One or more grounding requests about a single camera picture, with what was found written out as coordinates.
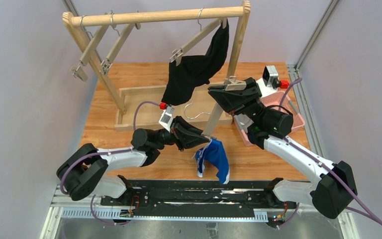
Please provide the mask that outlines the grey underwear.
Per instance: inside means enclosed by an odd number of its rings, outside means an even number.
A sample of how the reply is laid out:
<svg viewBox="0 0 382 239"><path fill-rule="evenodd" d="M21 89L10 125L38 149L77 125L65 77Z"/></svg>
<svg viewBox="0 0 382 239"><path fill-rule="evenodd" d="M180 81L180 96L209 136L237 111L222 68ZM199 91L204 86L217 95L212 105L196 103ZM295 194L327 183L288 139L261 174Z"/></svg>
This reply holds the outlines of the grey underwear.
<svg viewBox="0 0 382 239"><path fill-rule="evenodd" d="M239 114L236 116L237 117L237 121L238 123L243 127L243 128L247 128L248 126L250 126L251 124L253 124L254 122L248 117L246 116L245 114Z"/></svg>

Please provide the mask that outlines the wooden hanger of blue underwear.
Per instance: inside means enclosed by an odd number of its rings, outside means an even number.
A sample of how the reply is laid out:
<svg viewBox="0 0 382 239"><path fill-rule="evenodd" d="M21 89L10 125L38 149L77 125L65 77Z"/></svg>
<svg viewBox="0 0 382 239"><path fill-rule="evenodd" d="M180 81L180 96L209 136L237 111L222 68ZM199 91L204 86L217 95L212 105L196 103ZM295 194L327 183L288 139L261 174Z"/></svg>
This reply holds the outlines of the wooden hanger of blue underwear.
<svg viewBox="0 0 382 239"><path fill-rule="evenodd" d="M215 82L197 87L197 96L192 97L184 106L182 115L194 126L203 130L204 136L212 136L215 127L223 124L222 115L226 114L219 103L209 94L208 88L213 86L225 86L229 90L243 89L244 83L236 76L229 76L224 82Z"/></svg>

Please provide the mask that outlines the blue white underwear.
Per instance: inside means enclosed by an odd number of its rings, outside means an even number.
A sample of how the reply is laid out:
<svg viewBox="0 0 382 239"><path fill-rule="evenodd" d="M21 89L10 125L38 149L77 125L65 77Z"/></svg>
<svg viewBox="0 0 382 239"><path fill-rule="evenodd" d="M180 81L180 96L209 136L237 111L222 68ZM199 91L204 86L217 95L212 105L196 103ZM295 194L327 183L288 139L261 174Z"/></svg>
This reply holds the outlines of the blue white underwear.
<svg viewBox="0 0 382 239"><path fill-rule="evenodd" d="M216 177L220 184L228 184L230 178L230 167L228 158L221 141L211 139L203 148L200 148L194 154L197 163L197 175L203 177L205 162L209 162L217 169Z"/></svg>

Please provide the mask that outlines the wooden hanger of grey underwear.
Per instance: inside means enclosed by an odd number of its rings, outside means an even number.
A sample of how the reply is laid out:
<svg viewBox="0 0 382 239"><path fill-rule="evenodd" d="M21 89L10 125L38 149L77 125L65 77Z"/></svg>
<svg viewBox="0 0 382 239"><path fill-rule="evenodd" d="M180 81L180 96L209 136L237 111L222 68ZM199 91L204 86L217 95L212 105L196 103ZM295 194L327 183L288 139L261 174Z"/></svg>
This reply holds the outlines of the wooden hanger of grey underwear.
<svg viewBox="0 0 382 239"><path fill-rule="evenodd" d="M119 54L121 48L125 44L133 28L136 28L137 30L141 29L140 23L131 23L126 25L124 29L121 32L119 32L119 30L116 29L116 24L114 24L113 22L113 11L110 12L110 26L112 27L114 31L118 33L118 38L116 42L114 43L114 45L112 46L106 58L101 63L100 73L102 75L108 74L110 68L112 67L114 63L115 58Z"/></svg>

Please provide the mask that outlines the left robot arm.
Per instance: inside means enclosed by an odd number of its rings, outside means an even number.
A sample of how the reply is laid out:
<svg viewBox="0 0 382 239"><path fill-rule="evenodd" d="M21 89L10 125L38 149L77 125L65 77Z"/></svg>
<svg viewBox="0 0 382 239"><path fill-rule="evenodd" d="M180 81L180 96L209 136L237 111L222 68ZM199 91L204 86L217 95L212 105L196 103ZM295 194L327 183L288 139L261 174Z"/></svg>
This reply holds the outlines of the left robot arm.
<svg viewBox="0 0 382 239"><path fill-rule="evenodd" d="M183 151L209 141L201 129L178 116L168 128L135 129L130 147L104 149L86 143L57 169L60 191L72 201L89 195L120 198L127 191L127 180L123 176L107 176L107 172L151 165L166 145Z"/></svg>

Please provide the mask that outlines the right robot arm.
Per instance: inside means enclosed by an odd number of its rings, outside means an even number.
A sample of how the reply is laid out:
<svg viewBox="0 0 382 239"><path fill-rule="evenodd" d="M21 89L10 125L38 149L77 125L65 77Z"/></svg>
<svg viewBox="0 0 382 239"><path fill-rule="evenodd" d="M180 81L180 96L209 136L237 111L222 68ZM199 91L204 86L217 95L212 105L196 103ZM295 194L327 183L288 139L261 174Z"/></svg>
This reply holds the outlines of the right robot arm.
<svg viewBox="0 0 382 239"><path fill-rule="evenodd" d="M208 87L208 94L231 116L251 121L248 140L285 160L307 177L308 182L273 180L266 188L273 202L312 205L323 216L335 219L356 199L358 192L352 167L345 161L325 159L289 137L293 114L281 105L265 106L256 80L248 78L233 89L229 84Z"/></svg>

